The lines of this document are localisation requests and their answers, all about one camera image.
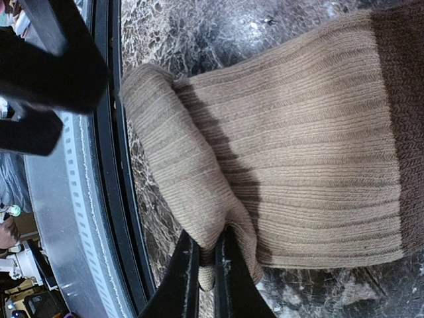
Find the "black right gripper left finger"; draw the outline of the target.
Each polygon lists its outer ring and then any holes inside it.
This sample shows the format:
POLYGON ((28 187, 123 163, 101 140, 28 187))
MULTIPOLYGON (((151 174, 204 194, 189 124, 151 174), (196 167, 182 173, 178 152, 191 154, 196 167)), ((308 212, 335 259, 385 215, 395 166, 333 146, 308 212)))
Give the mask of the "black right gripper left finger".
POLYGON ((199 246, 182 231, 164 278, 139 317, 197 317, 198 273, 199 246))

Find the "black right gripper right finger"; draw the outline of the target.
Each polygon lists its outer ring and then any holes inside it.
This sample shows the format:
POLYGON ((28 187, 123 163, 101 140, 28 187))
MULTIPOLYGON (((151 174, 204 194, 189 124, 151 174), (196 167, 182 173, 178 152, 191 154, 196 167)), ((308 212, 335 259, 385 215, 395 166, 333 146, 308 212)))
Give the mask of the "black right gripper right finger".
POLYGON ((215 247, 214 303, 216 317, 274 317, 257 290, 238 246, 227 227, 215 247))

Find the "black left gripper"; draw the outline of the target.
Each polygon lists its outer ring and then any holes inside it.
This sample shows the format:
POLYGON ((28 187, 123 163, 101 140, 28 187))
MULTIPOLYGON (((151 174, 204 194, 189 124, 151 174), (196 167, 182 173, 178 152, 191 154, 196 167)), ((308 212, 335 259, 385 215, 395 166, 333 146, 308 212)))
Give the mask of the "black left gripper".
POLYGON ((1 149, 49 155, 62 134, 57 111, 90 114, 109 70, 73 1, 23 1, 43 47, 1 32, 1 96, 18 121, 1 121, 1 149))

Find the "tan brown sock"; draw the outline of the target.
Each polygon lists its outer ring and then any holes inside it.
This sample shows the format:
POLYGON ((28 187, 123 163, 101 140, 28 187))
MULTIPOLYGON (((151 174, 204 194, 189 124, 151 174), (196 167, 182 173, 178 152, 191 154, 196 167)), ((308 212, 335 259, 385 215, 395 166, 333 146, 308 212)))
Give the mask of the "tan brown sock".
POLYGON ((234 66, 144 64, 121 101, 214 285, 226 227, 263 267, 347 268, 423 248, 423 2, 343 15, 234 66))

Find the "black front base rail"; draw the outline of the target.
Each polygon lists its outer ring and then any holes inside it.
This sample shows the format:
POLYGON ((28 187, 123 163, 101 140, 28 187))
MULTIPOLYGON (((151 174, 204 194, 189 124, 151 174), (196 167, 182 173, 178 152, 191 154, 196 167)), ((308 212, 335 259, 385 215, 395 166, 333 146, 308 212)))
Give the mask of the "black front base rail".
POLYGON ((119 99, 121 2, 92 1, 91 9, 92 34, 109 68, 109 85, 93 116, 107 235, 117 257, 117 275, 130 316, 138 317, 155 285, 136 199, 125 110, 119 99))

